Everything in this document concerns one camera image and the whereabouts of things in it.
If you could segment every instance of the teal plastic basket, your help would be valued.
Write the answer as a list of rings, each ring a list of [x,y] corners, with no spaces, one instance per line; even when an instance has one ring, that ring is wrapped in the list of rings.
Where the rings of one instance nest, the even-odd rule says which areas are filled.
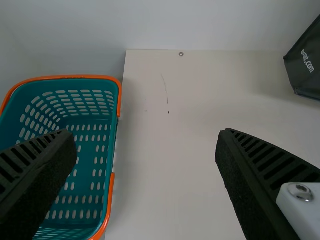
[[[101,75],[33,78],[0,113],[0,150],[58,129],[73,133],[76,165],[33,239],[98,240],[111,212],[121,84]]]

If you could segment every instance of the black textured foam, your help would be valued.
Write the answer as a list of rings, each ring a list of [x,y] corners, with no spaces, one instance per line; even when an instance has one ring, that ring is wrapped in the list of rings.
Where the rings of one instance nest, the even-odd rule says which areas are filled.
[[[0,153],[0,239],[33,238],[76,161],[74,138],[66,130]]]
[[[232,129],[220,132],[215,159],[245,237],[247,240],[298,240],[299,237],[266,190],[267,185],[259,181],[246,160],[246,155],[259,146],[251,147],[247,152],[243,148],[245,155],[239,147],[245,138],[254,137],[242,133],[246,137],[238,141],[242,137],[241,134],[235,137],[234,134],[238,133]]]

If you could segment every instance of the basket hole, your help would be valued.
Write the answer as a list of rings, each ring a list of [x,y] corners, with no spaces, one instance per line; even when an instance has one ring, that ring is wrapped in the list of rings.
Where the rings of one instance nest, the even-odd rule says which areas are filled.
[[[39,108],[42,104],[44,103],[44,101],[43,100],[41,100],[40,102],[38,102],[35,106],[37,107],[37,108]]]
[[[54,210],[53,213],[52,213],[52,219],[56,219],[56,215],[57,215],[57,211]]]
[[[73,210],[72,211],[72,219],[75,219],[77,216],[77,211],[76,210]]]
[[[30,112],[30,116],[32,117],[35,114],[36,110],[34,108],[32,108],[31,112]]]
[[[64,215],[64,211],[61,210],[61,211],[59,212],[59,219],[62,219],[63,215]]]
[[[30,131],[27,131],[25,134],[24,140],[27,141],[29,139],[29,136],[30,136]]]
[[[69,219],[69,216],[70,216],[70,210],[67,210],[65,212],[65,219]]]
[[[51,111],[51,108],[48,108],[47,110],[45,110],[45,114],[48,114]]]
[[[43,105],[43,106],[40,108],[40,110],[43,111],[43,110],[45,110],[47,107],[48,107],[48,105],[45,104],[45,105]]]
[[[35,119],[38,119],[40,117],[40,112],[37,112],[34,116]]]
[[[25,108],[25,110],[24,110],[24,111],[25,111],[26,113],[28,113],[28,112],[30,111],[30,109],[31,109],[31,106],[30,106],[30,105],[28,105],[28,106],[26,106],[26,108]]]
[[[35,125],[34,130],[37,132],[37,131],[38,131],[38,129],[39,129],[39,127],[40,127],[40,124],[38,123],[37,125]]]
[[[83,218],[84,218],[84,211],[83,211],[83,210],[80,211],[79,218],[80,218],[80,219],[83,219]]]
[[[40,99],[40,97],[39,96],[37,96],[37,97],[35,97],[32,101],[31,101],[31,103],[32,104],[35,104],[36,103],[36,101],[38,101]]]
[[[50,100],[55,99],[55,98],[56,98],[55,96],[49,96],[49,97],[47,97],[46,99],[47,99],[48,101],[50,101]]]
[[[25,123],[24,123],[24,124],[25,124],[26,126],[28,126],[29,123],[30,123],[30,117],[28,117],[28,118],[25,120]]]

